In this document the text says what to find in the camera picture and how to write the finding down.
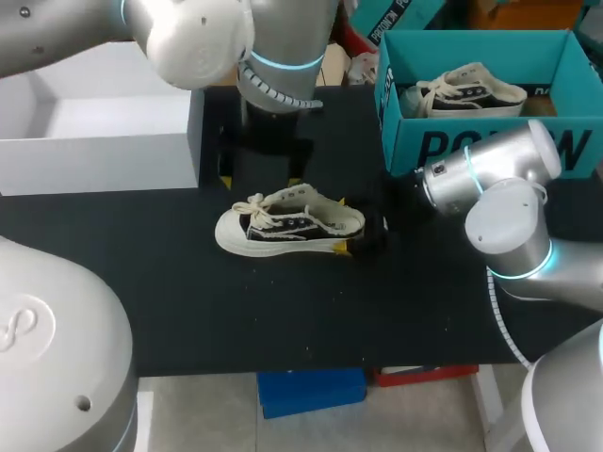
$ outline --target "black table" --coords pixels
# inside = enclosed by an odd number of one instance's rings
[[[333,198],[362,190],[383,165],[372,92],[323,89],[319,97],[324,114],[304,118],[299,129],[316,140],[305,180]],[[205,153],[236,109],[231,89],[207,92]],[[267,175],[259,186],[285,184],[283,174],[270,178],[261,166],[257,173]],[[223,252],[214,241],[217,219],[262,189],[235,179],[228,191],[206,179],[200,190],[5,197],[0,234],[106,281],[129,315],[142,376],[514,362],[459,219],[392,234],[387,251],[367,262]],[[603,240],[598,180],[559,181],[549,194],[554,235]],[[499,298],[513,338],[533,360],[600,317]]]

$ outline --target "blue led ring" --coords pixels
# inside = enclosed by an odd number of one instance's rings
[[[252,56],[257,59],[260,63],[265,64],[266,66],[270,66],[271,68],[275,69],[282,69],[283,71],[303,71],[304,69],[310,69],[319,64],[319,62],[324,59],[324,55],[322,55],[320,58],[317,58],[316,60],[310,63],[301,64],[299,66],[293,66],[289,64],[281,64],[276,63],[274,61],[270,61],[269,59],[266,59],[263,56],[259,56],[256,52],[252,52]]]
[[[535,275],[540,270],[542,270],[550,262],[552,256],[553,256],[553,242],[549,241],[548,254],[546,255],[545,260],[538,267],[536,267],[532,271],[529,271],[528,273],[524,273],[523,275],[517,275],[517,276],[505,276],[505,275],[499,275],[490,267],[488,267],[488,269],[494,276],[496,276],[497,278],[500,278],[501,280],[525,280],[525,279],[529,278],[530,276]]]
[[[480,194],[483,194],[483,187],[480,184],[480,180],[478,179],[478,174],[475,172],[475,168],[473,168],[473,162],[471,161],[471,154],[469,151],[469,147],[464,147],[464,160],[467,162],[467,169],[469,170],[469,175],[473,182],[475,182],[475,186],[478,188]]]

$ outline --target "white shoelace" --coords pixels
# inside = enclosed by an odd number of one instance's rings
[[[460,96],[462,93],[455,87],[447,83],[446,76],[448,73],[443,73],[431,82],[420,81],[416,82],[419,89],[428,89],[430,92],[419,103],[417,118],[428,118],[433,110],[433,101],[438,96]]]
[[[248,202],[236,202],[233,205],[233,210],[240,215],[250,215],[250,224],[256,229],[269,229],[273,227],[283,226],[282,221],[275,220],[271,214],[268,213],[268,209],[275,201],[280,200],[280,197],[273,198],[274,195],[270,195],[264,198],[261,193],[256,193],[250,196]]]

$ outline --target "teal cardboard box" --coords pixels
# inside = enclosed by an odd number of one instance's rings
[[[351,25],[374,45],[391,29],[422,30],[444,6],[445,0],[362,0]]]
[[[526,122],[526,117],[402,117],[399,95],[405,88],[477,61],[530,96],[550,96],[557,116],[539,119],[557,143],[562,177],[589,177],[603,160],[603,84],[568,31],[386,32],[375,102],[387,169],[405,174]]]

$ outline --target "blue box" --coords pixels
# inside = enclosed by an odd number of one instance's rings
[[[362,402],[367,381],[361,369],[257,374],[266,419]]]
[[[555,138],[564,178],[589,177],[603,158],[603,84],[568,31],[388,31],[381,44],[375,102],[385,164],[395,176],[442,159],[528,118],[404,119],[399,95],[467,63],[549,95],[557,117],[539,118]]]
[[[362,0],[351,25],[374,45],[391,29],[422,30],[444,6],[445,0]]]

